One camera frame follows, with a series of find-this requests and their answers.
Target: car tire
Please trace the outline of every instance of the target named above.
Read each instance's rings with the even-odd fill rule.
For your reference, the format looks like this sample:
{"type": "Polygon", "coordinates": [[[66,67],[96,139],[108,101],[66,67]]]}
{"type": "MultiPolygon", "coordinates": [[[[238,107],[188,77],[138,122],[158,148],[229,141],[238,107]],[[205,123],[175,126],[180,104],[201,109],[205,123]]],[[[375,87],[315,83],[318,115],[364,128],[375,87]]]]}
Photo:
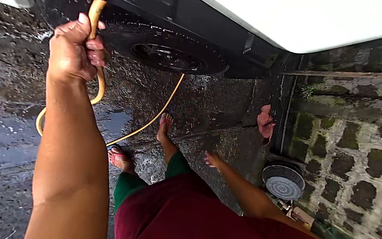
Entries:
{"type": "Polygon", "coordinates": [[[151,24],[109,23],[107,29],[110,33],[104,34],[105,41],[114,50],[162,71],[204,75],[221,72],[227,66],[212,47],[151,24]]]}

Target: stone wall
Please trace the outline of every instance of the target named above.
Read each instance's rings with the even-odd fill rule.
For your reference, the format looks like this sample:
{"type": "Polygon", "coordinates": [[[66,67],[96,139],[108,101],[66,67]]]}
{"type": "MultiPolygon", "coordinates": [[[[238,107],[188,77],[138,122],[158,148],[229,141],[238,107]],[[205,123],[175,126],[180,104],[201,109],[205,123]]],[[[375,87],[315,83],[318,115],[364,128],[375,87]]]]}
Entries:
{"type": "Polygon", "coordinates": [[[304,160],[299,203],[354,238],[382,236],[382,128],[298,113],[289,154],[304,160]]]}
{"type": "MultiPolygon", "coordinates": [[[[382,46],[308,54],[300,70],[382,72],[382,46]]],[[[298,204],[324,238],[382,238],[382,79],[296,80],[283,149],[308,164],[298,204]]]]}

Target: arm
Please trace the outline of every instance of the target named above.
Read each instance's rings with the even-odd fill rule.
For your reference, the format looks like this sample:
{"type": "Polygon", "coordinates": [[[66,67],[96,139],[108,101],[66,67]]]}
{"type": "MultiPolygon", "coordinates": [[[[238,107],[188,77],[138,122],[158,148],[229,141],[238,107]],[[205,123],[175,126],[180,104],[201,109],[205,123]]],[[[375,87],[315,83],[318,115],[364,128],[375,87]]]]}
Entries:
{"type": "Polygon", "coordinates": [[[90,21],[81,13],[50,40],[47,112],[26,238],[107,237],[107,150],[86,86],[96,74],[91,63],[104,65],[103,45],[101,38],[90,40],[87,46],[97,51],[85,50],[89,33],[90,21]]]}
{"type": "Polygon", "coordinates": [[[248,216],[277,220],[317,238],[303,225],[287,217],[262,190],[241,177],[231,166],[221,160],[218,154],[207,151],[205,153],[207,156],[204,158],[205,163],[212,168],[216,167],[222,173],[240,207],[248,216]]]}

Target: forearm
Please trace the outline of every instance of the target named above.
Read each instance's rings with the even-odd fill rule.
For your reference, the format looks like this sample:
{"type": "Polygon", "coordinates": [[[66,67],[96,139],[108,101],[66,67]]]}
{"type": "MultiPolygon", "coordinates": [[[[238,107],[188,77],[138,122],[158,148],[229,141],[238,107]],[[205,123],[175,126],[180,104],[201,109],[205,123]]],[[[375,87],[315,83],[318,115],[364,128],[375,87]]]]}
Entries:
{"type": "Polygon", "coordinates": [[[265,193],[241,177],[227,163],[221,162],[217,167],[225,177],[226,183],[237,198],[240,207],[248,216],[261,218],[266,209],[276,209],[265,193]]]}
{"type": "Polygon", "coordinates": [[[47,79],[47,112],[34,174],[34,202],[84,186],[108,196],[108,163],[85,80],[47,79]]]}
{"type": "Polygon", "coordinates": [[[231,166],[225,162],[216,165],[226,183],[231,188],[232,193],[238,200],[238,204],[247,214],[256,218],[270,218],[285,223],[306,234],[316,237],[310,231],[305,229],[300,223],[287,217],[277,206],[268,198],[268,196],[259,188],[241,177],[231,166]]]}

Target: car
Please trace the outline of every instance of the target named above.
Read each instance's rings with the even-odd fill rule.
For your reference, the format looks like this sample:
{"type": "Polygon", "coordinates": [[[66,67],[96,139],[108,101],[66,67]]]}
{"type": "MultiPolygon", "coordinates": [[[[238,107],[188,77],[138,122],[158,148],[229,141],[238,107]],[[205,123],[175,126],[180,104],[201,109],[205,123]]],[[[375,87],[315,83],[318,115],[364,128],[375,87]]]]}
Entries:
{"type": "MultiPolygon", "coordinates": [[[[87,12],[90,3],[35,5],[56,26],[87,12]]],[[[107,42],[125,56],[161,70],[225,71],[238,79],[263,76],[291,54],[382,45],[382,2],[109,0],[101,20],[109,25],[102,33],[107,42]]]]}

